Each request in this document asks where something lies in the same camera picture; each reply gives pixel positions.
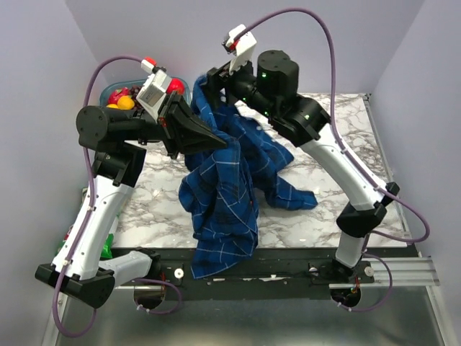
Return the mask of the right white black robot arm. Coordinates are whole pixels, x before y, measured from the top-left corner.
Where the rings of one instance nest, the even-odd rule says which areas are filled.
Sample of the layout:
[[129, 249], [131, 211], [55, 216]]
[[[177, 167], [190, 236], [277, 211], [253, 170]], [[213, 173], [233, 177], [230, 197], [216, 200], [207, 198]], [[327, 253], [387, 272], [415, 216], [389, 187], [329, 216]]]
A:
[[349, 199], [336, 224], [341, 230], [326, 278], [345, 283], [357, 274], [367, 236], [379, 226], [400, 188], [384, 182], [334, 135], [330, 115], [314, 99], [297, 92], [299, 65], [281, 50], [267, 50], [257, 64], [229, 61], [206, 73], [202, 89], [212, 107], [220, 96], [244, 102], [267, 118], [272, 128], [315, 159]]

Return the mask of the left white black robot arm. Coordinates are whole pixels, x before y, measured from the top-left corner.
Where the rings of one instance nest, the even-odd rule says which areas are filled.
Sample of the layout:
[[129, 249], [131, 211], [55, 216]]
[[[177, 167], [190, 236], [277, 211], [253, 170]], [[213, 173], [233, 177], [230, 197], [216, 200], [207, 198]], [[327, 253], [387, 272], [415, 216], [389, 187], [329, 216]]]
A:
[[193, 113], [182, 95], [138, 92], [139, 110], [83, 107], [76, 118], [79, 144], [94, 151], [85, 201], [66, 243], [52, 262], [39, 265], [35, 277], [98, 309], [114, 288], [139, 279], [150, 285], [161, 276], [161, 258], [137, 248], [103, 260], [102, 248], [117, 214], [143, 170], [147, 143], [162, 142], [169, 157], [225, 148], [226, 142]]

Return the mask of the blue plaid shirt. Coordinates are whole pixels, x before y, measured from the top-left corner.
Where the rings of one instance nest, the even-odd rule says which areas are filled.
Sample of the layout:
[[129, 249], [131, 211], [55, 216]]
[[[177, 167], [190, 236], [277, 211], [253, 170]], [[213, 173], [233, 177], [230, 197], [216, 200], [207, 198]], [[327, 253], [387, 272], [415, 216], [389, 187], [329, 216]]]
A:
[[272, 208], [312, 210], [318, 204], [313, 192], [280, 177], [294, 156], [236, 106], [211, 108], [205, 81], [201, 75], [194, 83], [192, 111], [227, 146], [184, 157], [189, 174], [180, 185], [179, 202], [192, 217], [197, 241], [191, 263], [195, 279], [217, 275], [253, 256], [259, 243], [256, 190]]

